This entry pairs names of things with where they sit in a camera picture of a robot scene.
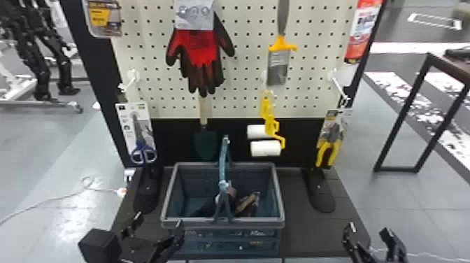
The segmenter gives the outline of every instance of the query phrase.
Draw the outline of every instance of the table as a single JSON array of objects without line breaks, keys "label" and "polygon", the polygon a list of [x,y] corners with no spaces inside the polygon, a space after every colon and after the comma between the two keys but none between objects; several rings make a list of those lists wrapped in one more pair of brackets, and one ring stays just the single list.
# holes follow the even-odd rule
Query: table
[{"label": "table", "polygon": [[[314,210],[306,193],[306,186],[300,169],[277,169],[283,196],[286,226],[283,230],[280,254],[276,258],[288,257],[347,257],[341,238],[344,227],[354,222],[357,229],[357,239],[368,246],[371,242],[364,224],[359,218],[343,184],[335,170],[326,173],[327,183],[332,189],[336,200],[336,210],[333,213],[319,213]],[[145,215],[145,222],[137,229],[136,236],[143,239],[157,240],[168,234],[160,225],[160,212],[164,195],[171,175],[171,167],[165,168],[161,177],[162,188],[157,208]],[[118,234],[122,223],[135,215],[133,202],[141,179],[141,170],[134,175],[127,195],[117,212],[111,231]],[[178,255],[173,260],[203,260],[203,259],[239,259],[255,258],[256,255]]]},{"label": "table", "polygon": [[[425,148],[424,152],[421,154],[420,158],[416,162],[415,166],[383,166],[383,161],[387,157],[392,144],[397,137],[398,131],[403,124],[408,112],[410,110],[411,104],[416,98],[416,94],[420,91],[421,85],[425,80],[425,76],[427,72],[431,69],[431,67],[435,67],[441,70],[444,73],[447,73],[449,76],[452,76],[456,80],[461,81],[464,83],[464,88],[460,92],[459,96],[454,100],[452,106],[449,108],[446,116],[444,117],[444,121],[441,123],[439,128],[436,130],[436,133],[433,135],[427,147]],[[378,171],[404,171],[404,172],[412,172],[418,173],[422,166],[425,164],[427,158],[431,154],[431,151],[434,149],[436,144],[438,143],[439,138],[441,137],[442,133],[447,129],[447,126],[450,124],[452,119],[454,118],[455,114],[459,110],[460,104],[465,100],[467,94],[470,90],[470,64],[466,64],[457,59],[452,59],[442,55],[435,55],[430,52],[426,54],[426,60],[423,63],[420,73],[413,84],[413,88],[411,89],[410,95],[405,100],[405,104],[398,115],[397,121],[393,125],[392,131],[385,142],[385,145],[378,156],[376,164],[373,167],[374,172]]]}]

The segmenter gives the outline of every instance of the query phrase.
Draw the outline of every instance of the white paint roller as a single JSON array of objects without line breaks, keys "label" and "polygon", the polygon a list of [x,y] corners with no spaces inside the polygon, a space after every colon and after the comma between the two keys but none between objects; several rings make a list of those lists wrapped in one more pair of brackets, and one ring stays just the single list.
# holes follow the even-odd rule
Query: white paint roller
[{"label": "white paint roller", "polygon": [[252,141],[250,143],[251,156],[266,157],[280,155],[280,141]]},{"label": "white paint roller", "polygon": [[253,140],[257,138],[271,138],[264,131],[264,125],[248,125],[246,127],[246,136],[248,137],[249,140]]}]

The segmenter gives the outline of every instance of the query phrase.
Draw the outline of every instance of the pegboard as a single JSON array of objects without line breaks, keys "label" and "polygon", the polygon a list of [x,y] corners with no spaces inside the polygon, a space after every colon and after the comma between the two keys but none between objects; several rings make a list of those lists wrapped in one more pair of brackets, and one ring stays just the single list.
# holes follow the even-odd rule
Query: pegboard
[{"label": "pegboard", "polygon": [[[141,75],[128,90],[130,101],[145,100],[152,118],[198,118],[198,94],[190,94],[179,63],[165,62],[174,23],[170,1],[126,0],[123,37],[112,40],[122,79],[134,68]],[[292,52],[284,87],[273,88],[279,118],[323,118],[340,94],[328,73],[343,61],[357,0],[290,2],[286,41]],[[215,0],[215,12],[234,42],[236,55],[222,51],[225,82],[208,96],[210,118],[258,118],[268,47],[277,35],[277,1]]]}]

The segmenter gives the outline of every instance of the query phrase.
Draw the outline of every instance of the blue scissors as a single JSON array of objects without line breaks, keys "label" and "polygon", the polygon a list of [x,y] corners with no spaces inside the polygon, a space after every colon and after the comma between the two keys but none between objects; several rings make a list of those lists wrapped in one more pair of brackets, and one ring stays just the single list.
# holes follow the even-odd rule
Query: blue scissors
[{"label": "blue scissors", "polygon": [[136,148],[131,152],[131,161],[137,165],[151,164],[157,159],[157,151],[147,145],[136,114],[132,116],[132,121],[136,133]]}]

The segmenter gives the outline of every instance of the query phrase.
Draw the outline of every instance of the blue basket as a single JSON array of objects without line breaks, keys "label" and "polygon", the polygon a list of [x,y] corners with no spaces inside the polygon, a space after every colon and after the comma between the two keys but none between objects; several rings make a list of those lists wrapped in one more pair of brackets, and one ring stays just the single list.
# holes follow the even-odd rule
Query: blue basket
[{"label": "blue basket", "polygon": [[233,163],[225,168],[227,181],[237,189],[237,196],[260,193],[256,217],[228,220],[189,218],[210,197],[219,193],[217,163],[177,163],[164,200],[162,226],[174,229],[177,221],[185,223],[182,254],[278,253],[285,213],[276,168],[273,163]]}]

